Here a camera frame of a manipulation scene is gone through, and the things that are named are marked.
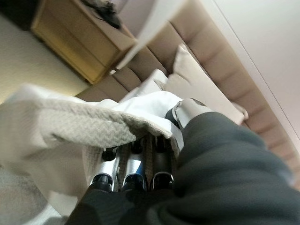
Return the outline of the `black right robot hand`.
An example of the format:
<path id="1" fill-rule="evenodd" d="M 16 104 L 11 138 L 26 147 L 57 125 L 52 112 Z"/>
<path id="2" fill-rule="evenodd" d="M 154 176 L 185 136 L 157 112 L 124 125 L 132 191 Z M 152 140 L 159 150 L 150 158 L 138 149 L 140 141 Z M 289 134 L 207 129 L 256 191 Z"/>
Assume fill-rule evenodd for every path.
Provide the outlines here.
<path id="1" fill-rule="evenodd" d="M 257 134 L 191 98 L 166 118 L 184 142 L 172 189 L 114 193 L 98 181 L 68 225 L 299 224 L 293 174 Z"/>

